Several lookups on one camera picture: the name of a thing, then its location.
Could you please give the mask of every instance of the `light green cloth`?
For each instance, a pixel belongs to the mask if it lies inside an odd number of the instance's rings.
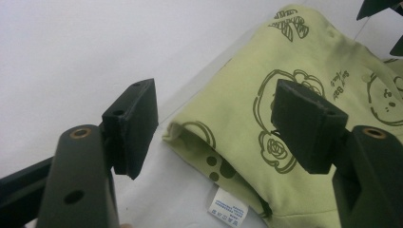
[[[269,227],[339,227],[335,169],[309,175],[271,133],[278,79],[308,86],[347,112],[348,129],[372,125],[403,139],[402,78],[319,12],[297,5],[263,24],[163,139]]]

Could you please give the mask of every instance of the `care label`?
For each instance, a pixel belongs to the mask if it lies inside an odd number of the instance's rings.
[[[219,188],[208,212],[231,227],[240,227],[248,209],[248,205]]]

